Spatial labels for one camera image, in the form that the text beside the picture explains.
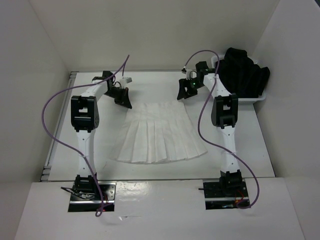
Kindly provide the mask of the white pleated skirt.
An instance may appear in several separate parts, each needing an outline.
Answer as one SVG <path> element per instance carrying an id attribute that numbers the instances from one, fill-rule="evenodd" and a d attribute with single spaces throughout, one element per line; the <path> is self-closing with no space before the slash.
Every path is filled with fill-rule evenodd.
<path id="1" fill-rule="evenodd" d="M 126 113 L 110 159 L 151 165 L 191 160 L 206 153 L 182 102 L 137 103 Z"/>

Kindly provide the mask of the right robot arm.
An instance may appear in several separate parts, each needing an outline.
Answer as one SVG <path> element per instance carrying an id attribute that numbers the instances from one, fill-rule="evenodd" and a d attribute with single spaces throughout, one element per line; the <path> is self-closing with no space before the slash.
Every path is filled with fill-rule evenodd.
<path id="1" fill-rule="evenodd" d="M 223 138 L 223 160 L 220 167 L 219 192 L 225 197 L 236 195 L 243 182 L 236 155 L 235 126 L 238 121 L 239 99 L 230 93 L 216 70 L 209 68 L 206 61 L 196 64 L 196 70 L 182 68 L 185 78 L 179 80 L 177 99 L 187 99 L 198 94 L 198 89 L 208 88 L 213 98 L 211 122 Z"/>

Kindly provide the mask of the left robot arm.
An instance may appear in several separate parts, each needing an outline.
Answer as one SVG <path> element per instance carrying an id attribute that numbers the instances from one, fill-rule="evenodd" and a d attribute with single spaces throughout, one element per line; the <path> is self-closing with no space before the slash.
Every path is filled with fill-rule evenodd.
<path id="1" fill-rule="evenodd" d="M 92 79 L 85 92 L 72 96 L 70 100 L 71 125 L 76 132 L 79 150 L 78 174 L 71 193 L 84 200 L 105 200 L 94 163 L 94 137 L 100 124 L 98 101 L 106 95 L 114 99 L 115 104 L 132 108 L 127 87 L 132 78 L 123 76 L 118 81 L 115 78 L 111 71 L 103 71 L 102 76 Z"/>

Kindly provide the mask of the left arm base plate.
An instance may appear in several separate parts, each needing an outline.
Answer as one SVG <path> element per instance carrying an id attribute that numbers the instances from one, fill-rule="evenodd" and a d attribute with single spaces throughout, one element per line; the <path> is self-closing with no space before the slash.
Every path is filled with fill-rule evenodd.
<path id="1" fill-rule="evenodd" d="M 115 196 L 116 196 L 116 183 L 103 182 L 100 184 L 103 195 L 103 212 L 113 212 L 115 210 Z M 82 196 L 70 195 L 68 212 L 69 213 L 82 213 L 82 212 L 96 212 L 101 206 L 101 198 L 99 193 L 97 195 L 82 194 Z"/>

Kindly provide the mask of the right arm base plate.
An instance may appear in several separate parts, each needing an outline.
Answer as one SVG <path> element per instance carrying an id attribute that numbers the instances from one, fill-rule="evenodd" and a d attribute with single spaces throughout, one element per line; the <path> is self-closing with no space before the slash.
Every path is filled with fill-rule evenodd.
<path id="1" fill-rule="evenodd" d="M 250 205 L 249 194 L 246 182 L 228 191 L 223 191 L 218 179 L 205 179 L 202 187 L 198 188 L 204 194 L 206 210 L 225 210 L 244 208 Z"/>

